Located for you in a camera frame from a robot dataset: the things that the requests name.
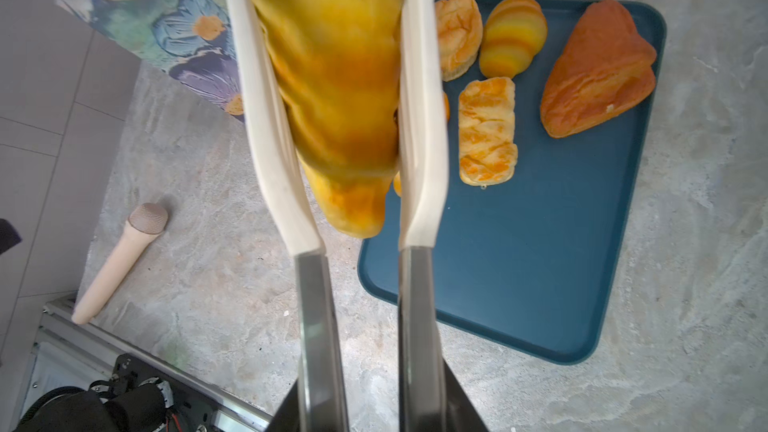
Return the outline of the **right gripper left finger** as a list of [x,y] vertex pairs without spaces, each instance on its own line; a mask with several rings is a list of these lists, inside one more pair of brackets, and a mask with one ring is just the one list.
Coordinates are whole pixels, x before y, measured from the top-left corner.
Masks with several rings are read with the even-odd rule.
[[299,432],[299,405],[298,382],[295,381],[270,420],[265,432]]

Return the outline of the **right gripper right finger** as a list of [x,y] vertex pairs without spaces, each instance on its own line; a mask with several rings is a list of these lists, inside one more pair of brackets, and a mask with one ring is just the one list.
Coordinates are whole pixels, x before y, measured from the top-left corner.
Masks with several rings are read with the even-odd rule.
[[488,432],[469,397],[453,371],[443,361],[447,401],[447,430],[449,432]]

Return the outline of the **metal tongs with white tips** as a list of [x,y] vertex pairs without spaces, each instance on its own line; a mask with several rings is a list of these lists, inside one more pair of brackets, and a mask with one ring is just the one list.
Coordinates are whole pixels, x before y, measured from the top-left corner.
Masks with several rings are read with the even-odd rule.
[[[348,416],[325,245],[310,210],[283,101],[251,0],[227,0],[245,128],[262,196],[293,256],[300,318],[298,418],[304,431],[344,431]],[[398,114],[399,410],[404,431],[448,427],[432,252],[449,184],[448,138],[433,0],[404,0]]]

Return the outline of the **braided bread roll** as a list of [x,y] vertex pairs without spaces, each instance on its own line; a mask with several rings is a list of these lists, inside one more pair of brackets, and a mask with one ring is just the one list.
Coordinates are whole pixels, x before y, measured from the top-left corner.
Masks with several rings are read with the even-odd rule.
[[515,84],[507,77],[476,80],[459,94],[459,176],[470,186],[510,180],[518,161]]

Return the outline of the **reddish brown croissant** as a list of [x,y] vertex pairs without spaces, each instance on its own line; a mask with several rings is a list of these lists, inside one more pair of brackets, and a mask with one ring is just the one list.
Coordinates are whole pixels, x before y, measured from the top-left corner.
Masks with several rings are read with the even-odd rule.
[[545,131],[568,137],[638,105],[655,88],[656,58],[621,3],[589,5],[545,84],[540,103]]

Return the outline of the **large striped croissant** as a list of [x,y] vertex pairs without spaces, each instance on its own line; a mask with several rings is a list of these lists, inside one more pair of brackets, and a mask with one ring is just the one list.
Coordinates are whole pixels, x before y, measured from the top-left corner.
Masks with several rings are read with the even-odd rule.
[[328,222],[377,235],[398,166],[403,0],[252,0],[298,157]]

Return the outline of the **floral paper gift bag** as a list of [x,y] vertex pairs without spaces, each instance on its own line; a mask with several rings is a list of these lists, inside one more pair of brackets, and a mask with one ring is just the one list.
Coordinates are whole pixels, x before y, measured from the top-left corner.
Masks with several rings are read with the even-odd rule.
[[226,0],[56,0],[57,4],[201,98],[242,120]]

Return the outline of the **yellow striped croissant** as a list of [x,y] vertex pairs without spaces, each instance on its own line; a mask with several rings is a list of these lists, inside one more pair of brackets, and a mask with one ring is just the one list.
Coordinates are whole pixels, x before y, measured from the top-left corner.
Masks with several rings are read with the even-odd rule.
[[[445,115],[446,115],[446,122],[450,121],[450,102],[448,95],[445,91],[442,92],[443,96],[443,103],[444,103],[444,109],[445,109]],[[400,172],[397,172],[397,174],[394,176],[393,182],[392,182],[393,189],[398,197],[402,196],[402,181],[401,181],[401,174]]]

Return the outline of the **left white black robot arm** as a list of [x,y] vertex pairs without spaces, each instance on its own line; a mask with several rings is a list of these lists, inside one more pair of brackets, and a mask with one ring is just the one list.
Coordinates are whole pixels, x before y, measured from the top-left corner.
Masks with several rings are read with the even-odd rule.
[[102,401],[93,390],[67,386],[35,401],[15,431],[155,431],[164,426],[167,407],[152,384]]

